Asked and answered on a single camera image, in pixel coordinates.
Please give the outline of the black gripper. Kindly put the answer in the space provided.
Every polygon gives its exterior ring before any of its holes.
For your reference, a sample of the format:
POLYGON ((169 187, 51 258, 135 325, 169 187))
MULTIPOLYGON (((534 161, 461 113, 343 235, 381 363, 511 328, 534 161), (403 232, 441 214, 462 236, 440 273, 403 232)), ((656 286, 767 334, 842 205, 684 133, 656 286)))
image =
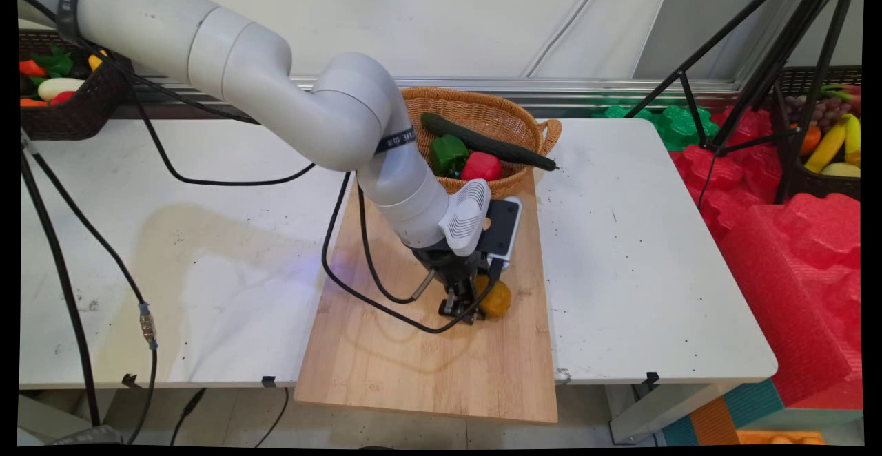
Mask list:
POLYGON ((460 315, 460 323, 468 325, 475 324, 476 319, 482 319, 477 302, 488 284, 484 283, 481 287, 475 281, 479 275, 489 278, 493 261, 501 261, 500 271, 503 271, 503 256, 482 251, 480 248, 468 256, 459 256, 448 245, 412 249, 412 253, 425 269, 435 271, 435 279, 447 290, 447 296, 439 304, 439 315, 448 318, 460 315))

